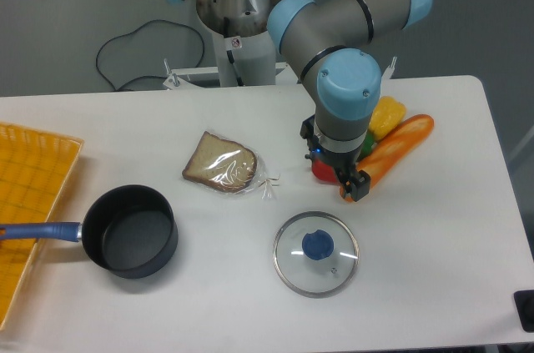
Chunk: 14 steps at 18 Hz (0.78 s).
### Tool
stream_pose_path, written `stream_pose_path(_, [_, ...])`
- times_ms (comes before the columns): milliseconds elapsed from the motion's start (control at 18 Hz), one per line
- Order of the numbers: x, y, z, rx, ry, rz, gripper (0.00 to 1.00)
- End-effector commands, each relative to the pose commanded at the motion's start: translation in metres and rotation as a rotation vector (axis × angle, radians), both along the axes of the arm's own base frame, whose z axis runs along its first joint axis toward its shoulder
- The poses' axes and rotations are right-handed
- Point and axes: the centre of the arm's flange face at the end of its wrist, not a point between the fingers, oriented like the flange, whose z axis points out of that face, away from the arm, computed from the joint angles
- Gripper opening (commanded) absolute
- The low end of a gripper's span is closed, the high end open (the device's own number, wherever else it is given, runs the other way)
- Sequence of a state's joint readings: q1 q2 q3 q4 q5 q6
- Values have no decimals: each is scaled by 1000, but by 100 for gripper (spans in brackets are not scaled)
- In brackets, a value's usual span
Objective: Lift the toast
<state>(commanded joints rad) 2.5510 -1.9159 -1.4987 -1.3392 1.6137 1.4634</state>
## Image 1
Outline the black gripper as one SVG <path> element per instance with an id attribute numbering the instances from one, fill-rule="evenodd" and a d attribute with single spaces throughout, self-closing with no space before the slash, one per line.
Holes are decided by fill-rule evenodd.
<path id="1" fill-rule="evenodd" d="M 322 133 L 315 126 L 314 117 L 303 121 L 300 137 L 307 143 L 309 153 L 305 157 L 311 161 L 311 164 L 318 159 L 334 169 L 337 179 L 344 179 L 340 186 L 342 199 L 358 202 L 370 192 L 371 177 L 365 171 L 355 169 L 362 147 L 362 137 L 340 141 L 341 151 L 335 151 L 336 146 L 331 146 L 331 142 L 336 144 L 337 140 L 322 141 Z"/>

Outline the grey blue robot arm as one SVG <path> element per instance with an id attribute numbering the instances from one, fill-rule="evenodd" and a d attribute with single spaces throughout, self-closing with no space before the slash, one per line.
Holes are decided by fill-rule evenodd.
<path id="1" fill-rule="evenodd" d="M 282 56 L 315 103 L 301 127 L 311 155 L 334 170 L 344 196 L 366 196 L 375 176 L 355 165 L 379 100 L 381 72 L 362 47 L 419 22 L 433 0 L 195 2 L 212 36 L 221 85 L 273 83 Z"/>

